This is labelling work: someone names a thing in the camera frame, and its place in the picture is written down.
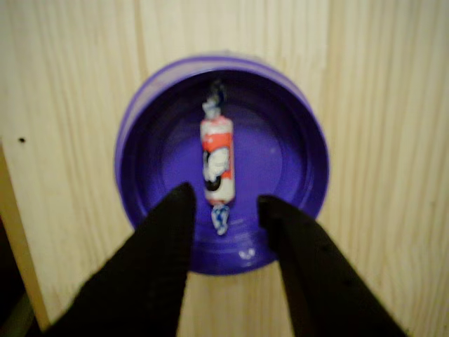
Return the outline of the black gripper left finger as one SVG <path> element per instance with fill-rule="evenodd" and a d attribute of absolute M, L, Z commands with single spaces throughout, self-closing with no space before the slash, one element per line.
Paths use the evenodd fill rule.
<path fill-rule="evenodd" d="M 188 183 L 157 204 L 80 289 L 46 336 L 175 336 L 190 269 L 196 198 Z"/>

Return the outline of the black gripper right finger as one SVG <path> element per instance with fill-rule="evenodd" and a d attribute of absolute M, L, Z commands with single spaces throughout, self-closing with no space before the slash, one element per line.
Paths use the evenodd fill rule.
<path fill-rule="evenodd" d="M 295 336 L 404 336 L 320 224 L 271 196 L 259 224 L 276 254 Z"/>

